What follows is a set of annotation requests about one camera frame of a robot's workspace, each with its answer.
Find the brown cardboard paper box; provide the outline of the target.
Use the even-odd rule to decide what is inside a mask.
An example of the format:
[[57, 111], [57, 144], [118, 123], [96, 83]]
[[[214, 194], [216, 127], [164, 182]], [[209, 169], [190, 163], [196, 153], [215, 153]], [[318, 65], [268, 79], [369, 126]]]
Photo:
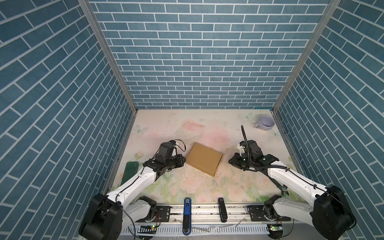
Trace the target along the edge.
[[186, 163], [214, 177], [222, 157], [222, 153], [199, 143], [195, 143], [187, 155]]

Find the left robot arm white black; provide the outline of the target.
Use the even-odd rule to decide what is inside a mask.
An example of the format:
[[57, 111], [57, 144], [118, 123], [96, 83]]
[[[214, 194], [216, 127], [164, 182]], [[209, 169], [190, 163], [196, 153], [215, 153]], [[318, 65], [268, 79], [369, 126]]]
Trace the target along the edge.
[[184, 166], [186, 158], [178, 154], [179, 148], [177, 140], [161, 143], [133, 177], [106, 195], [96, 194], [80, 224], [80, 236], [87, 240], [116, 240], [123, 229], [134, 227], [136, 221], [155, 220], [153, 228], [158, 228], [161, 214], [157, 202], [146, 196], [135, 198], [166, 172]]

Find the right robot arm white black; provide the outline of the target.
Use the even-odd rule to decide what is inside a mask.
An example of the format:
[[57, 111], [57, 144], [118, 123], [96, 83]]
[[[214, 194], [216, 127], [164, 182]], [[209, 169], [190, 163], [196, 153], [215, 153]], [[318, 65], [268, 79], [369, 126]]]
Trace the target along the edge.
[[242, 171], [260, 172], [282, 193], [290, 189], [304, 199], [301, 203], [273, 195], [263, 206], [247, 206], [253, 221], [279, 224], [283, 218], [298, 220], [314, 227], [327, 240], [337, 240], [356, 226], [357, 219], [340, 188], [327, 187], [304, 177], [275, 156], [264, 155], [254, 140], [248, 140], [245, 132], [242, 135], [244, 140], [240, 142], [239, 152], [229, 164]]

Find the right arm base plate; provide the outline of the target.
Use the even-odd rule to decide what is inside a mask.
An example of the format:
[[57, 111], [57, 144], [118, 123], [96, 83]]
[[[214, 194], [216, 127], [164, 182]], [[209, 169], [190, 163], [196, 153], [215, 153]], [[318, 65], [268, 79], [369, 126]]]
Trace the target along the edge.
[[272, 214], [265, 211], [265, 205], [248, 205], [246, 206], [247, 212], [250, 214], [252, 222], [289, 222], [292, 219], [289, 217], [273, 217]]

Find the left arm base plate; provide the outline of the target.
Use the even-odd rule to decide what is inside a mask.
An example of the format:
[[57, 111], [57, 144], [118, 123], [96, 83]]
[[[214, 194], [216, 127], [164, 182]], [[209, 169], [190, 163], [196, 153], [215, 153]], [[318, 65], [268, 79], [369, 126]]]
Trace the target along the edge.
[[136, 223], [169, 222], [170, 206], [140, 206], [138, 210], [127, 211]]

